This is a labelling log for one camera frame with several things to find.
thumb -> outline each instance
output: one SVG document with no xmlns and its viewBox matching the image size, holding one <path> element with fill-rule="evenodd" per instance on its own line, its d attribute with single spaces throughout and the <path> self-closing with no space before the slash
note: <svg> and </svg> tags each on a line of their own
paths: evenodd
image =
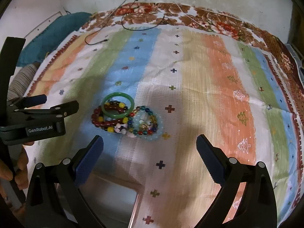
<svg viewBox="0 0 304 228">
<path fill-rule="evenodd" d="M 13 173 L 2 160 L 0 160 L 0 178 L 8 181 L 13 179 Z"/>
</svg>

teal cushion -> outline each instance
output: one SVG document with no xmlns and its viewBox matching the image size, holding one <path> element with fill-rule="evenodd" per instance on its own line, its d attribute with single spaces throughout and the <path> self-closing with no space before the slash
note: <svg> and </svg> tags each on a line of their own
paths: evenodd
<svg viewBox="0 0 304 228">
<path fill-rule="evenodd" d="M 90 13 L 79 12 L 57 18 L 22 50 L 17 66 L 41 63 L 48 52 L 54 51 L 72 31 L 78 31 L 90 16 Z"/>
</svg>

cross pattern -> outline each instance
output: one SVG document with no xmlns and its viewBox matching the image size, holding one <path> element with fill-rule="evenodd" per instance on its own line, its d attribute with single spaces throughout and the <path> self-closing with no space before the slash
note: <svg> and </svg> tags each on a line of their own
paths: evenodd
<svg viewBox="0 0 304 228">
<path fill-rule="evenodd" d="M 142 218 L 142 220 L 145 221 L 147 225 L 154 222 L 154 220 L 151 219 L 151 216 L 147 216 L 146 218 Z"/>
<path fill-rule="evenodd" d="M 158 166 L 158 168 L 161 170 L 163 167 L 166 166 L 166 164 L 164 164 L 164 162 L 160 160 L 159 163 L 156 163 L 156 166 Z"/>
<path fill-rule="evenodd" d="M 171 113 L 172 111 L 175 111 L 175 108 L 172 108 L 172 105 L 168 105 L 168 107 L 165 107 L 165 110 L 167 110 L 168 113 Z"/>
<path fill-rule="evenodd" d="M 150 195 L 152 195 L 153 198 L 157 197 L 160 195 L 160 193 L 157 192 L 157 190 L 155 189 L 154 191 L 150 192 Z"/>
</svg>

bed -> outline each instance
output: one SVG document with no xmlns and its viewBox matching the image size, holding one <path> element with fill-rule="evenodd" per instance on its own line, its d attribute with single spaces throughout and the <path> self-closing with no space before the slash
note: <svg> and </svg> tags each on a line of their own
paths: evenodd
<svg viewBox="0 0 304 228">
<path fill-rule="evenodd" d="M 113 92 L 161 115 L 158 140 L 92 124 L 94 109 Z M 74 99 L 80 107 L 66 119 L 65 136 L 26 148 L 29 174 L 37 162 L 58 164 L 102 136 L 96 170 L 142 187 L 132 227 L 194 227 L 201 219 L 219 186 L 196 151 L 200 134 L 241 163 L 265 162 L 278 224 L 303 194 L 304 90 L 297 65 L 278 38 L 234 15 L 176 3 L 95 13 L 43 60 L 25 93 L 39 94 L 48 96 L 40 108 Z"/>
</svg>

red cross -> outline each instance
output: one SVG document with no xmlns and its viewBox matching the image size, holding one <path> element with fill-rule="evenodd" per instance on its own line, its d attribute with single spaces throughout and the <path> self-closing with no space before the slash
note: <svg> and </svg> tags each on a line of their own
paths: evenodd
<svg viewBox="0 0 304 228">
<path fill-rule="evenodd" d="M 142 218 L 142 220 L 145 221 L 147 225 L 149 225 L 150 223 L 153 223 L 153 222 L 154 222 L 154 220 L 151 219 L 151 216 L 147 216 L 146 219 L 145 219 L 145 218 Z"/>
<path fill-rule="evenodd" d="M 171 113 L 172 111 L 175 111 L 175 108 L 172 108 L 172 105 L 168 105 L 169 107 L 165 107 L 165 110 L 168 111 L 168 113 Z"/>
</svg>

